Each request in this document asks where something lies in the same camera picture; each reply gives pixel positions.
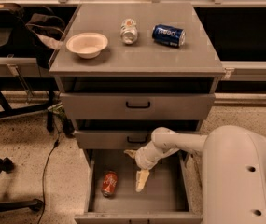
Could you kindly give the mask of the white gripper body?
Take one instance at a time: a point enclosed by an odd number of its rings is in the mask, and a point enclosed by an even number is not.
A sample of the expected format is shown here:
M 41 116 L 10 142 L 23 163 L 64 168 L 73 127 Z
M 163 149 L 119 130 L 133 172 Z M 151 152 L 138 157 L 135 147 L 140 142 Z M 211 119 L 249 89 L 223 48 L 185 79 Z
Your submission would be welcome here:
M 151 170 L 159 160 L 167 158 L 177 151 L 177 148 L 162 149 L 150 141 L 135 152 L 135 161 L 141 170 Z

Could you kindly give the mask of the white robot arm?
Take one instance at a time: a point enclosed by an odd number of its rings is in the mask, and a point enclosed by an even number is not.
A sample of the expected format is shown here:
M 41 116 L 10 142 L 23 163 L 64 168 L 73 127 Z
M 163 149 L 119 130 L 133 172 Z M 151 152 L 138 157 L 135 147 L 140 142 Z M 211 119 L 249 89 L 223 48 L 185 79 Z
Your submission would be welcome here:
M 179 150 L 202 154 L 203 224 L 266 224 L 266 137 L 231 125 L 208 135 L 159 127 L 145 146 L 126 151 L 139 167 L 136 190 Z

